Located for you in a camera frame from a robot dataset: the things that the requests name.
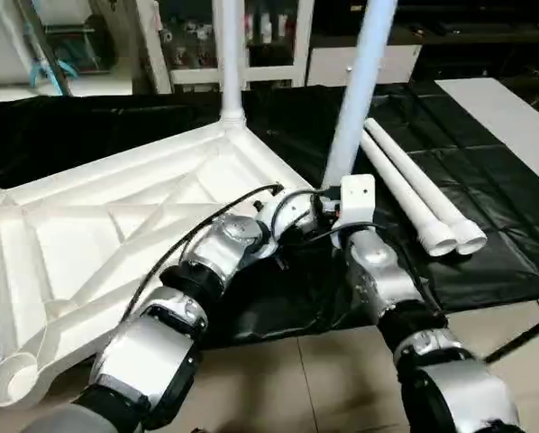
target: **silver robot arm segment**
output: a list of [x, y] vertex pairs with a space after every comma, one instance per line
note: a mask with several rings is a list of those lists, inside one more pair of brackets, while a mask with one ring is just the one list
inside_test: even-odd
[[348, 282], [394, 355], [411, 431], [522, 431], [507, 386], [429, 309], [394, 250], [362, 230], [345, 254]]

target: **black tarp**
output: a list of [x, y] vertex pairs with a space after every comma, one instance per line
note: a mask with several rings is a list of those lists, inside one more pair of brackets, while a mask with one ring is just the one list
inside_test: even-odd
[[[265, 90], [245, 93], [243, 103], [250, 129], [319, 186], [342, 96], [341, 88]], [[217, 94], [0, 104], [0, 188], [212, 123], [219, 107]], [[371, 114], [489, 237], [471, 257], [429, 258], [377, 179], [375, 220], [405, 243], [427, 292], [446, 311], [538, 299], [539, 178], [433, 83], [379, 87]], [[361, 152], [354, 171], [376, 174]], [[209, 346], [367, 324], [344, 284], [343, 259], [327, 244], [284, 261], [286, 269], [268, 260], [236, 277]]]

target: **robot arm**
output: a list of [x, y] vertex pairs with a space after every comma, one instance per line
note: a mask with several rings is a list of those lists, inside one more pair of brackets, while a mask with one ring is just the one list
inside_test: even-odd
[[412, 432], [522, 431], [507, 386], [428, 307], [394, 250], [362, 230], [345, 253], [348, 282], [394, 355]]
[[267, 239], [254, 218], [215, 220], [179, 265], [161, 273], [164, 285], [116, 329], [78, 399], [23, 432], [133, 433], [169, 424], [193, 384], [208, 317]]
[[[373, 187], [372, 177], [346, 177], [341, 203], [324, 207], [338, 217], [332, 241], [344, 251], [347, 280], [394, 355], [413, 433], [521, 431], [507, 386], [430, 309], [396, 252], [360, 226], [372, 220]], [[217, 218], [179, 265], [161, 274], [163, 287], [117, 328], [82, 395], [24, 433], [131, 433], [169, 424], [193, 383], [199, 340], [232, 277], [274, 254], [291, 226], [313, 230], [318, 218], [310, 197], [291, 191], [281, 191], [256, 218]]]

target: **white pole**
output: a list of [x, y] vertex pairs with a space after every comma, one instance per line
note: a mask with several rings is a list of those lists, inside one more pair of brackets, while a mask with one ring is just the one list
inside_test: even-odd
[[239, 32], [243, 32], [243, 17], [239, 14], [238, 1], [222, 2], [222, 47], [224, 55], [224, 90], [222, 94], [222, 123], [243, 125], [242, 89], [239, 71]]
[[472, 254], [482, 248], [488, 238], [476, 223], [466, 218], [417, 166], [392, 137], [374, 119], [367, 119], [366, 129], [397, 169], [416, 190], [432, 212], [447, 224], [456, 236], [460, 254]]
[[342, 176], [352, 172], [360, 145], [363, 121], [370, 109], [379, 63], [388, 42], [397, 0], [369, 0], [361, 23], [360, 36], [350, 82], [325, 169], [323, 187], [340, 185]]
[[436, 218], [432, 210], [418, 197], [407, 180], [365, 131], [361, 132], [361, 148], [406, 212], [416, 228], [420, 244], [428, 254], [436, 257], [452, 251], [457, 243], [450, 227]]

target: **white table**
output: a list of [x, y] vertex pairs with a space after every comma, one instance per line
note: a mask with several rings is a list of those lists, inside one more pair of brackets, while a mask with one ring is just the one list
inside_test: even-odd
[[539, 177], [539, 113], [493, 78], [437, 84]]

